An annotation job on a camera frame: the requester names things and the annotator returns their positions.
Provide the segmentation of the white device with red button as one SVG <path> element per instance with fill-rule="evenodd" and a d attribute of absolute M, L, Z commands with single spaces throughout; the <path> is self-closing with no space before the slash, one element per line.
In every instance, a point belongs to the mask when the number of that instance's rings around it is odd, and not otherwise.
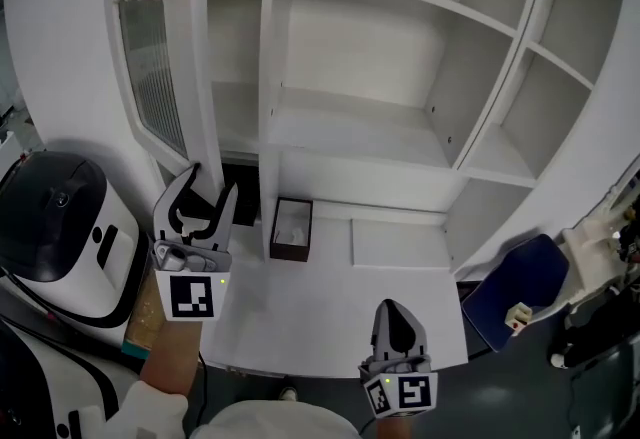
<path fill-rule="evenodd" d="M 512 330 L 513 335 L 518 335 L 530 324 L 532 317 L 533 310 L 523 302 L 519 302 L 507 311 L 504 323 Z"/>

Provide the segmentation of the person's white left sleeve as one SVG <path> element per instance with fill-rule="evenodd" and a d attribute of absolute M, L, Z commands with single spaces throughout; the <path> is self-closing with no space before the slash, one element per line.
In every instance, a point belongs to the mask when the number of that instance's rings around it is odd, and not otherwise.
<path fill-rule="evenodd" d="M 137 381 L 97 438 L 186 439 L 183 419 L 187 410 L 188 400 L 184 395 L 164 393 Z"/>

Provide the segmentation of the dark brown tissue box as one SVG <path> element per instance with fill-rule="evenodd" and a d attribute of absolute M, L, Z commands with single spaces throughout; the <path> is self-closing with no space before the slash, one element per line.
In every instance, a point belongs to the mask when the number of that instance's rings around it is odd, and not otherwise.
<path fill-rule="evenodd" d="M 279 196 L 269 254 L 273 259 L 307 262 L 311 248 L 313 202 Z"/>

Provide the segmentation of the white table top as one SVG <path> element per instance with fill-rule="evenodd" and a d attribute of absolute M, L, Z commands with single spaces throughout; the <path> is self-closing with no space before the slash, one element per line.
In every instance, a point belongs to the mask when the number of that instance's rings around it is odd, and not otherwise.
<path fill-rule="evenodd" d="M 354 378 L 371 352 L 376 308 L 393 299 L 424 327 L 434 369 L 466 363 L 450 269 L 354 266 L 353 220 L 373 221 L 316 212 L 307 262 L 270 259 L 260 224 L 234 226 L 231 278 L 220 318 L 203 329 L 204 360 L 248 372 Z"/>

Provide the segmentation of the white cabinet shelf unit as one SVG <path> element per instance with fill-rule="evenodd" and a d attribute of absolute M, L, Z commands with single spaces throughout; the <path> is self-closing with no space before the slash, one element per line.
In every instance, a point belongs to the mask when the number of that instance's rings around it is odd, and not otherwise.
<path fill-rule="evenodd" d="M 445 267 L 577 224 L 640 151 L 640 0 L 208 0 L 223 149 L 279 196 L 436 222 Z"/>

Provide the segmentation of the brown cardboard box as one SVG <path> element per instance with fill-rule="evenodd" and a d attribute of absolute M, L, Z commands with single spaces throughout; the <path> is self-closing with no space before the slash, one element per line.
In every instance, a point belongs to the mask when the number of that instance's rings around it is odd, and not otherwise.
<path fill-rule="evenodd" d="M 165 314 L 156 281 L 157 260 L 151 253 L 147 270 L 124 335 L 136 345 L 151 350 L 160 329 L 165 323 Z"/>

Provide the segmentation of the white machine with black lid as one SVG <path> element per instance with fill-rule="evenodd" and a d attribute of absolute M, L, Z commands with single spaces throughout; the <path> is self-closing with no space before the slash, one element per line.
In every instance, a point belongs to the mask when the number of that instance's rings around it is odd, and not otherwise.
<path fill-rule="evenodd" d="M 137 380 L 0 319 L 0 439 L 95 439 Z"/>
<path fill-rule="evenodd" d="M 25 295 L 83 326 L 125 324 L 150 240 L 102 168 L 33 152 L 0 179 L 0 270 Z"/>

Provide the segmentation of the person's left forearm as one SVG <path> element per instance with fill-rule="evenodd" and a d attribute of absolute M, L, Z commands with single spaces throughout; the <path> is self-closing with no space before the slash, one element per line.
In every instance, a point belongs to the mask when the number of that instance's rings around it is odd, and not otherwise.
<path fill-rule="evenodd" d="M 201 322 L 166 321 L 146 359 L 140 379 L 167 394 L 187 397 L 199 364 Z"/>

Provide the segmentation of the white plastic frame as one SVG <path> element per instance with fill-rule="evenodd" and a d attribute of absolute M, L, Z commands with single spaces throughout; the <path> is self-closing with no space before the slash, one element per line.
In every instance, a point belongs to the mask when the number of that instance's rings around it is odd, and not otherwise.
<path fill-rule="evenodd" d="M 640 156 L 576 226 L 562 231 L 569 271 L 557 303 L 577 306 L 640 268 Z"/>

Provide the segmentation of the white cabinet glass door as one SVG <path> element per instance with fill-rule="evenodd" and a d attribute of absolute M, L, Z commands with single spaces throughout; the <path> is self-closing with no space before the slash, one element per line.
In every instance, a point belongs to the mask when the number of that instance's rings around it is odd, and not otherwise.
<path fill-rule="evenodd" d="M 207 0 L 104 0 L 108 39 L 136 141 L 174 175 L 200 163 L 194 190 L 224 186 L 213 105 Z"/>

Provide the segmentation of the black box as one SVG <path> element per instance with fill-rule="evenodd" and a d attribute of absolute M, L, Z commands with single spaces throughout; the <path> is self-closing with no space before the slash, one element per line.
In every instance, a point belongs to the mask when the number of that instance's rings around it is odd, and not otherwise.
<path fill-rule="evenodd" d="M 236 183 L 238 187 L 233 224 L 252 227 L 260 209 L 258 167 L 231 161 L 223 162 L 222 169 L 225 181 Z M 208 219 L 213 210 L 214 206 L 192 189 L 187 191 L 186 197 L 179 205 L 179 211 L 183 216 L 197 219 Z"/>

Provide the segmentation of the blue chair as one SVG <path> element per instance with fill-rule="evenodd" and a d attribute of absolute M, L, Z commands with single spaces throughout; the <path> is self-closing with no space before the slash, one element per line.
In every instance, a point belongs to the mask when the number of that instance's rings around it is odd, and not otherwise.
<path fill-rule="evenodd" d="M 513 336 L 507 311 L 519 302 L 534 316 L 557 299 L 569 271 L 569 260 L 547 235 L 541 234 L 510 250 L 501 263 L 462 301 L 464 316 L 493 351 Z"/>

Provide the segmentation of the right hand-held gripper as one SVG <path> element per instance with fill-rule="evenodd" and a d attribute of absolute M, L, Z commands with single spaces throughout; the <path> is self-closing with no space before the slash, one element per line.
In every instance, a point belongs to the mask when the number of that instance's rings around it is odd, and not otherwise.
<path fill-rule="evenodd" d="M 431 370 L 431 359 L 425 355 L 426 332 L 405 306 L 392 299 L 380 303 L 371 346 L 374 358 L 391 358 L 395 352 L 409 357 L 389 361 L 370 358 L 359 366 L 361 384 L 375 419 L 410 417 L 436 408 L 438 374 Z"/>

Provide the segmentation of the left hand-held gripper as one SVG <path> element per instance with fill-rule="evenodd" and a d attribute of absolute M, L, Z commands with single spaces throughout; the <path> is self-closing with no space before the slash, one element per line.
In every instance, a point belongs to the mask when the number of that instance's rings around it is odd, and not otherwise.
<path fill-rule="evenodd" d="M 155 278 L 167 321 L 219 319 L 231 278 L 231 255 L 226 251 L 238 197 L 235 183 L 220 193 L 207 227 L 192 233 L 193 247 L 181 243 L 183 222 L 178 209 L 200 166 L 194 163 L 176 176 L 153 210 L 154 238 L 158 240 L 154 244 Z"/>

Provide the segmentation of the person's right forearm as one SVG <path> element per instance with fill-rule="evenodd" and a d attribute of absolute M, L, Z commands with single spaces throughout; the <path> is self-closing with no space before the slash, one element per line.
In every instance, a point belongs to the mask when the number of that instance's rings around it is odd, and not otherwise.
<path fill-rule="evenodd" d="M 376 439 L 411 439 L 410 417 L 388 417 L 376 421 Z"/>

